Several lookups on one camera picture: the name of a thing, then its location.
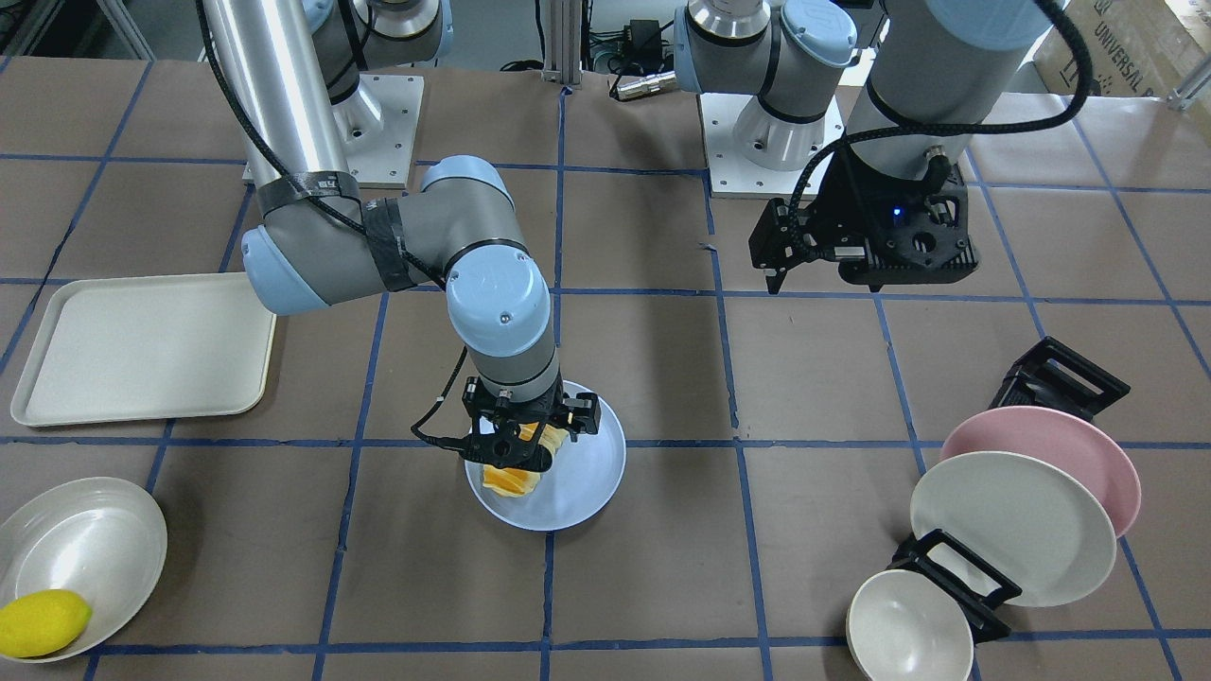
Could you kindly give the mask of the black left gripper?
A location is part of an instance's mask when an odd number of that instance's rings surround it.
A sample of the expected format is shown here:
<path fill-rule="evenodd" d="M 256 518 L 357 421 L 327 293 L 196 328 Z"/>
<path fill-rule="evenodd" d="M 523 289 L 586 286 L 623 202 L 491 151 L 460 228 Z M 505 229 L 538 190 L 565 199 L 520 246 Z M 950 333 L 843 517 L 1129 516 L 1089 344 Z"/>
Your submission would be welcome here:
<path fill-rule="evenodd" d="M 846 284 L 957 284 L 980 268 L 969 236 L 969 191 L 942 147 L 924 155 L 919 181 L 884 174 L 853 149 L 836 151 L 807 214 L 791 214 L 782 198 L 767 201 L 748 257 L 777 296 L 787 271 L 826 259 Z"/>

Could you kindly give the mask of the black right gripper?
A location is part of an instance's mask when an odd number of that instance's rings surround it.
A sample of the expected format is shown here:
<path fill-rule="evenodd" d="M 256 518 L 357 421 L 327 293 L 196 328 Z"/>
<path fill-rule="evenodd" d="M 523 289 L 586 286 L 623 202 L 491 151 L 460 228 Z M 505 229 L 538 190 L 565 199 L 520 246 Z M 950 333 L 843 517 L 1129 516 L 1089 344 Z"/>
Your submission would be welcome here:
<path fill-rule="evenodd" d="M 540 396 L 518 402 L 504 391 L 490 391 L 476 376 L 463 388 L 463 406 L 471 419 L 471 431 L 463 440 L 463 460 L 540 473 L 549 471 L 553 460 L 527 465 L 536 443 L 523 441 L 520 427 L 536 424 L 534 440 L 549 424 L 566 429 L 572 437 L 597 435 L 602 414 L 597 393 L 564 393 L 557 382 Z"/>

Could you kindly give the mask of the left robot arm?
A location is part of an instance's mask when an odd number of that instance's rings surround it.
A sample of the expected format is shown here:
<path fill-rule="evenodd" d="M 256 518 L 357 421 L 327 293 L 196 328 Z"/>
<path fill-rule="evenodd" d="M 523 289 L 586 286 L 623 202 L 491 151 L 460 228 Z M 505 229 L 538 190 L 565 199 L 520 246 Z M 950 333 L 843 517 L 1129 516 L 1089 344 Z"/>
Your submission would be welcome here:
<path fill-rule="evenodd" d="M 1098 91 L 1094 56 L 1062 1 L 883 1 L 889 32 L 842 133 L 802 151 L 788 198 L 773 198 L 748 258 L 776 294 L 800 264 L 836 263 L 845 284 L 955 284 L 977 271 L 969 189 L 957 158 L 975 135 L 1058 128 Z M 834 1 L 688 1 L 675 15 L 675 71 L 698 95 L 752 96 L 763 122 L 813 128 L 859 57 L 859 25 Z M 1063 111 L 991 124 L 1049 27 L 1077 65 Z"/>

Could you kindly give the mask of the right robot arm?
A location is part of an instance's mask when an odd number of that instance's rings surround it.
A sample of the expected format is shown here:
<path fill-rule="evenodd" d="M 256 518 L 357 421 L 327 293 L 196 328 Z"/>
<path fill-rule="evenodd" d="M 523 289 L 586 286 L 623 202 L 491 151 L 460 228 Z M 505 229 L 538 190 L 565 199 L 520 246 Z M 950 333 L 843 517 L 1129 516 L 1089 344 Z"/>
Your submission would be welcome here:
<path fill-rule="evenodd" d="M 239 248 L 280 316 L 432 284 L 474 374 L 467 435 L 424 441 L 464 460 L 546 471 L 595 434 L 596 393 L 563 382 L 549 284 L 503 177 L 484 159 L 412 167 L 421 82 L 446 1 L 199 1 L 206 61 L 242 128 L 262 219 Z"/>

